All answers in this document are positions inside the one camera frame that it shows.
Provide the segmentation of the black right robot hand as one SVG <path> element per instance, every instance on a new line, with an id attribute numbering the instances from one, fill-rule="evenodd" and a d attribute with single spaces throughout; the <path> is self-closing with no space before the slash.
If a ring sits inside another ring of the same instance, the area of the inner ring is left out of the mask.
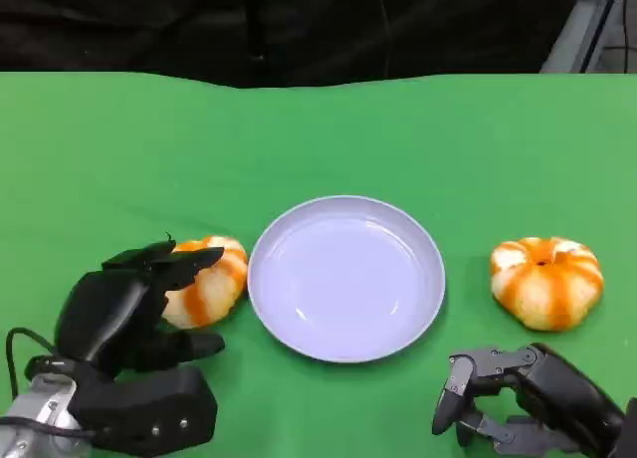
<path id="1" fill-rule="evenodd" d="M 432 419 L 432 434 L 456 429 L 466 448 L 490 441 L 507 457 L 543 457 L 551 451 L 614 457 L 626 415 L 590 378 L 543 343 L 514 351 L 494 346 L 456 351 Z M 489 417 L 476 399 L 514 392 L 526 414 L 504 423 Z"/>

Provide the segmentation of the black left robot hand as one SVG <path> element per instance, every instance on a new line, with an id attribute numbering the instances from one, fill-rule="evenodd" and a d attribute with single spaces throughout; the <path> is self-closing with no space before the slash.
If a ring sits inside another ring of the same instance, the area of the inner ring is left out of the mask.
<path id="1" fill-rule="evenodd" d="M 168 238 L 128 249 L 84 274 L 57 320 L 57 354 L 114 378 L 125 369 L 164 370 L 220 352 L 225 342 L 216 333 L 159 327 L 167 294 L 193 285 L 224 253 L 219 246 L 181 252 L 175 246 Z"/>

